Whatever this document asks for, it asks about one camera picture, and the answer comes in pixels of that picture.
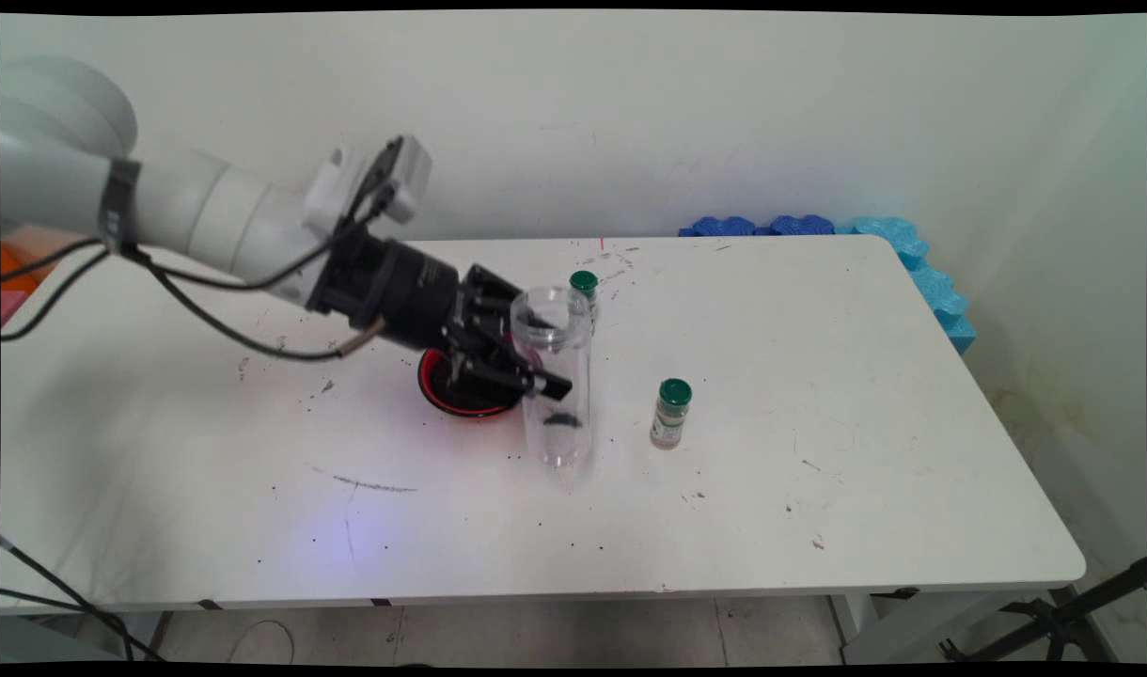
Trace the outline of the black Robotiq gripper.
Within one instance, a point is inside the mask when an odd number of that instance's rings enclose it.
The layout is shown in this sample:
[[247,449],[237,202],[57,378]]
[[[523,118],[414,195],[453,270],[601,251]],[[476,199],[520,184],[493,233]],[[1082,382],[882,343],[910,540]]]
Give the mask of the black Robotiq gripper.
[[557,330],[526,303],[513,311],[521,294],[526,297],[487,267],[473,265],[462,279],[447,262],[354,227],[330,248],[306,309],[338,313],[358,333],[380,324],[382,338],[409,350],[448,352],[457,392],[481,400],[564,400],[574,382],[532,364],[513,344],[526,330]]

